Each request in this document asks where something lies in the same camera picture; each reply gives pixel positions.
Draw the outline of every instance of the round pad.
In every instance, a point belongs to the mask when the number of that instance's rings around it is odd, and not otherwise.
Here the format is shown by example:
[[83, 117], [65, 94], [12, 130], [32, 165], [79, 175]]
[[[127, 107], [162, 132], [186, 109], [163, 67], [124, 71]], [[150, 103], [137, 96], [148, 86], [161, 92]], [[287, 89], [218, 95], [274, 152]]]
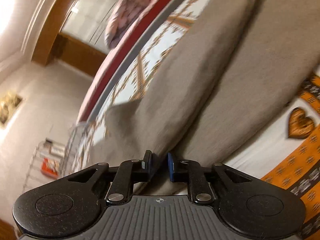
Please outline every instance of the round pad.
[[36, 202], [37, 210], [49, 216], [60, 215], [67, 212], [73, 206], [72, 198], [63, 194], [51, 194], [43, 196]]
[[247, 200], [247, 208], [256, 215], [269, 217], [279, 214], [283, 210], [283, 203], [273, 196], [257, 195]]

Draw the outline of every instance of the metal rivet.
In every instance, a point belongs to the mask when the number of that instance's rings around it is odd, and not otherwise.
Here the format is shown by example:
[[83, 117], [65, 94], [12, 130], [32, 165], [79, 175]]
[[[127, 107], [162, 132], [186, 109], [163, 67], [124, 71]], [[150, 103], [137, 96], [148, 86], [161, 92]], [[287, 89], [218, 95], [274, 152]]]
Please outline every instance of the metal rivet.
[[123, 195], [119, 193], [113, 193], [108, 196], [108, 199], [111, 201], [120, 201], [123, 200]]
[[209, 201], [211, 196], [207, 193], [200, 193], [196, 196], [196, 199], [199, 201]]

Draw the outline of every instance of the mattress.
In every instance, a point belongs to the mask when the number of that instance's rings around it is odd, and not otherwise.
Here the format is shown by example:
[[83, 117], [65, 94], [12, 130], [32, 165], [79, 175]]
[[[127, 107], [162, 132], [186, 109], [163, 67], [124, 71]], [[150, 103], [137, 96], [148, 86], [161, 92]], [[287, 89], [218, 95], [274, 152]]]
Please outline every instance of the mattress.
[[[106, 110], [113, 105], [143, 97], [154, 74], [161, 67], [161, 61], [196, 21], [208, 1], [184, 0], [152, 34], [151, 38], [138, 52], [137, 57], [110, 89], [110, 93], [108, 93], [97, 117], [88, 124], [85, 133], [82, 134], [71, 172], [83, 169], [89, 158], [90, 147], [103, 140], [107, 132], [104, 123]], [[278, 184], [274, 184], [283, 188], [290, 189], [290, 187], [300, 183], [301, 187], [293, 187], [292, 192], [303, 194], [306, 198], [307, 218], [301, 231], [301, 237], [308, 240], [320, 239], [320, 230], [318, 230], [320, 229], [320, 201], [317, 202], [318, 198], [314, 197], [315, 193], [313, 193], [316, 188], [315, 185], [319, 181], [319, 172], [312, 170], [320, 171], [320, 162], [318, 161], [320, 159], [320, 147], [316, 152], [304, 156], [303, 154], [308, 153], [304, 144], [309, 143], [310, 137], [307, 139], [288, 138], [288, 120], [291, 112], [300, 108], [305, 111], [306, 116], [312, 119], [316, 127], [319, 125], [320, 81], [317, 84], [314, 80], [318, 80], [317, 76], [320, 76], [320, 68], [316, 68], [314, 71], [315, 76], [306, 81], [304, 85], [305, 92], [297, 94], [296, 98], [288, 104], [281, 114], [224, 161], [225, 164], [235, 169], [268, 182], [272, 182], [270, 178], [273, 177], [273, 182], [279, 181]], [[291, 165], [290, 160], [295, 157], [294, 154], [299, 155], [299, 158], [304, 158], [306, 161], [306, 164], [302, 165], [304, 168], [310, 168], [303, 172], [297, 168], [297, 172], [296, 170], [293, 171], [295, 177], [283, 177], [283, 181], [277, 180], [276, 176], [282, 178], [281, 176], [286, 174], [281, 165], [285, 166], [285, 161], [288, 161]], [[307, 174], [309, 170], [313, 172], [313, 177], [310, 176], [310, 178], [305, 179], [304, 174]]]

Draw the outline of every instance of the wire rack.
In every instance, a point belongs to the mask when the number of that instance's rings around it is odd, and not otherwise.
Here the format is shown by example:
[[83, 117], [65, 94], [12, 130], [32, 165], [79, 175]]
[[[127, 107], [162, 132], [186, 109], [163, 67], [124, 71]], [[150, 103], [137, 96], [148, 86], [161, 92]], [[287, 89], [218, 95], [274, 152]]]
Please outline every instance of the wire rack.
[[[22, 193], [73, 173], [72, 166], [86, 127], [85, 122], [79, 123], [74, 127], [66, 146], [50, 139], [46, 139], [37, 145], [29, 163]], [[43, 174], [41, 166], [43, 165], [44, 158], [59, 163], [57, 178]]]

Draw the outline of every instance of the crosshair logo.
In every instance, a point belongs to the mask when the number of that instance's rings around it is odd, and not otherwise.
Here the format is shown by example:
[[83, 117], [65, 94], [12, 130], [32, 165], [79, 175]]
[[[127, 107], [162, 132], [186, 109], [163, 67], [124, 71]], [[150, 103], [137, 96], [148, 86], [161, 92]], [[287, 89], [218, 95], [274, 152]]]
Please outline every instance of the crosshair logo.
[[156, 201], [157, 201], [158, 203], [162, 203], [162, 202], [164, 201], [164, 199], [163, 199], [163, 198], [157, 198]]

